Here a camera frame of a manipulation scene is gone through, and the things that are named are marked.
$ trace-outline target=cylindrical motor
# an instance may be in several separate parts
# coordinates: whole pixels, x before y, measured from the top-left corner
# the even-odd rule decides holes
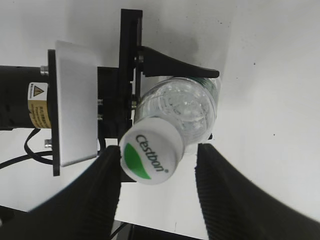
[[[50,128],[48,81],[40,67],[0,66],[0,129]]]

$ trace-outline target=green leaf logo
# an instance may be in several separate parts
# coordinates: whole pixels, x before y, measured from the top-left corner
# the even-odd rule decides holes
[[[125,146],[124,149],[124,160],[128,168],[134,174],[143,179],[151,179],[141,162],[139,154],[129,143]]]

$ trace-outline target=silver metal plate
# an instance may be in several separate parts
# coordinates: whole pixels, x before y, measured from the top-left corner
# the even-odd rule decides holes
[[[60,165],[97,156],[98,61],[73,43],[55,44]]]

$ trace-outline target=black cable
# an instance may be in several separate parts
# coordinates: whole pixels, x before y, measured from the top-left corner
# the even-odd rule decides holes
[[[8,161],[1,162],[0,163],[0,169],[6,168],[6,167],[8,167],[8,166],[10,166],[12,164],[17,164],[17,163],[20,163],[22,161],[29,160],[29,159],[35,159],[36,161],[38,161],[40,163],[52,165],[52,160],[43,157],[43,156],[52,156],[52,154],[53,154],[52,151],[33,152],[28,146],[28,141],[34,135],[36,135],[39,131],[40,131],[40,129],[35,128],[29,134],[27,139],[25,140],[24,150],[27,153],[27,155],[18,156],[18,157],[10,159]],[[103,137],[101,137],[101,135],[99,135],[98,139],[99,139],[99,143],[100,143],[100,151],[98,151],[98,154],[99,154],[99,153],[102,153],[104,149],[106,149],[106,141],[105,141],[105,139]]]
[[[36,135],[38,132],[40,132],[39,128],[35,128],[35,129],[32,130],[32,132],[29,134],[29,136],[25,140],[24,150],[25,150],[26,154],[28,154],[30,156],[30,158],[36,160],[37,162],[40,162],[42,164],[52,165],[53,164],[52,160],[39,156],[38,154],[34,153],[28,146],[28,141],[34,135]]]
[[[39,152],[35,152],[35,154],[37,154],[38,156],[51,156],[52,155],[52,151],[39,151]],[[8,167],[8,166],[10,166],[12,164],[20,163],[20,162],[28,160],[28,159],[31,159],[31,157],[29,155],[23,155],[23,156],[15,157],[15,158],[10,159],[10,160],[5,161],[5,162],[1,162],[0,163],[0,169]]]
[[[109,237],[108,240],[111,240],[115,237],[115,235],[117,235],[125,226],[127,226],[128,223],[124,222],[123,224],[121,224]]]

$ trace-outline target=white background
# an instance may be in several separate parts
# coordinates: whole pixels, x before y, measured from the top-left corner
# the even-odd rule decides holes
[[[0,65],[40,66],[55,40],[118,66],[120,9],[142,9],[145,46],[223,73],[211,143],[246,177],[320,220],[320,2],[316,0],[2,0]],[[145,79],[143,92],[157,79]],[[0,132],[0,161],[24,154],[30,130]],[[50,131],[31,141],[43,149]],[[30,210],[92,162],[52,177],[33,160],[0,171],[0,205]],[[157,186],[122,185],[116,219],[206,239],[196,157]]]

